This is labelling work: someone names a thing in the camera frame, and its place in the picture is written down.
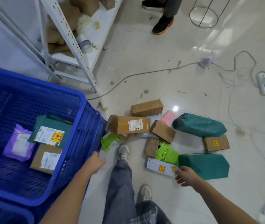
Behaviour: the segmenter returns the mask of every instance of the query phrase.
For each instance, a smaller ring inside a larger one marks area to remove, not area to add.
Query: white tiled floor
[[[194,1],[183,0],[173,25],[163,35],[155,36],[150,31],[160,13],[142,9],[141,0],[124,0],[106,42],[110,48],[102,51],[93,72],[100,91],[88,94],[87,98],[104,94],[126,76],[176,67],[179,60],[181,66],[197,62],[201,57],[208,57],[211,50],[217,53],[213,61],[226,69],[233,68],[237,53],[249,51],[257,61],[253,76],[260,70],[265,71],[265,0],[231,0],[212,29],[200,29],[190,22],[188,14]],[[220,12],[220,4],[215,5],[214,10]],[[231,149],[218,153],[230,164],[229,177],[209,182],[256,218],[265,202],[265,97],[250,81],[249,71],[254,64],[251,58],[243,53],[236,61],[234,73],[224,72],[214,65],[206,70],[191,65],[171,73],[161,71],[134,76],[90,103],[96,107],[101,101],[109,108],[101,111],[105,119],[110,114],[128,115],[133,104],[161,99],[164,112],[175,107],[177,116],[190,112],[222,121],[228,129]],[[236,87],[223,83],[218,72],[233,80]],[[140,98],[145,89],[149,93]],[[228,114],[230,95],[231,118]],[[243,128],[245,136],[235,134],[233,122]],[[145,170],[145,143],[145,139],[135,137],[128,142],[135,192],[142,184],[149,184],[153,200],[173,223],[216,223],[192,188],[178,187],[173,179]],[[182,132],[176,133],[172,147],[180,153],[203,150],[200,138]],[[115,151],[107,154],[101,151],[100,155],[107,158],[107,164],[90,181],[79,223],[102,222],[109,175],[116,159]]]

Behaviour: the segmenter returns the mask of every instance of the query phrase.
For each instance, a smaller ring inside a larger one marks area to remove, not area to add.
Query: person's left hand
[[[93,152],[92,156],[84,163],[82,169],[85,169],[90,175],[97,173],[100,168],[106,163],[106,159],[99,159],[99,154]]]

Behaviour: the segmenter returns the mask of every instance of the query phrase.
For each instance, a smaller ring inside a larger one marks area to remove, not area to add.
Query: shelf board
[[[92,34],[92,38],[90,38],[90,41],[93,42],[93,44],[96,46],[96,49],[94,48],[91,53],[87,53],[87,60],[89,69],[93,71],[93,68],[95,66],[95,63],[98,59],[98,56],[102,50],[102,47],[106,41],[106,38],[108,36],[108,33],[111,29],[111,26],[114,22],[114,19],[116,17],[116,14],[119,10],[119,7],[121,5],[122,0],[115,0],[115,7],[106,10],[105,7],[101,3],[99,3],[99,9],[93,14],[91,17],[92,21],[98,21],[99,22],[99,29],[94,30],[94,34]],[[79,66],[78,62],[75,58],[64,55],[62,53],[54,53],[51,55],[51,58],[53,60],[61,61],[67,64]]]

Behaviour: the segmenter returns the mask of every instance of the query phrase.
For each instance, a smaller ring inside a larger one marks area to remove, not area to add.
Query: foot
[[[174,17],[165,17],[164,15],[159,19],[158,23],[153,27],[152,32],[161,35],[174,22]]]
[[[127,145],[120,145],[117,150],[117,159],[125,160],[127,162],[128,152],[129,152],[129,149]]]
[[[164,12],[166,3],[167,1],[165,3],[160,3],[157,0],[144,0],[142,1],[142,7],[147,10]]]
[[[137,202],[152,199],[152,191],[149,185],[144,184],[141,186],[138,194]]]

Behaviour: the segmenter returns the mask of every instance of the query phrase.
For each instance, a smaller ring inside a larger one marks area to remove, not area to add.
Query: purple plastic mailer bag
[[[3,155],[9,158],[17,159],[21,162],[30,159],[35,145],[35,143],[27,141],[31,134],[31,131],[24,129],[19,124],[16,124],[14,132],[12,133],[12,136],[3,151]]]

